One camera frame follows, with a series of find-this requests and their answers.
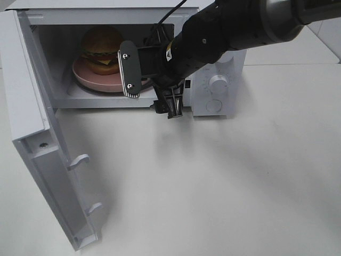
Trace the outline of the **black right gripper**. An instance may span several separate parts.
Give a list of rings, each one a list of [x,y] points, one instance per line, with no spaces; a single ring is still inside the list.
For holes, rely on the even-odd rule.
[[[167,114],[168,119],[181,117],[184,79],[202,68],[202,62],[194,58],[181,34],[173,39],[173,24],[156,26],[143,40],[144,47],[161,47],[154,58],[158,75],[152,79],[157,100],[150,108],[157,114]]]

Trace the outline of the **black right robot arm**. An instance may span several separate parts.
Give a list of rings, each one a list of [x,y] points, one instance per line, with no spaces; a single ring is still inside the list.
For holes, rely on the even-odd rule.
[[[153,109],[182,115],[183,80],[227,51],[292,41],[305,25],[340,17],[340,1],[215,1],[153,55]]]

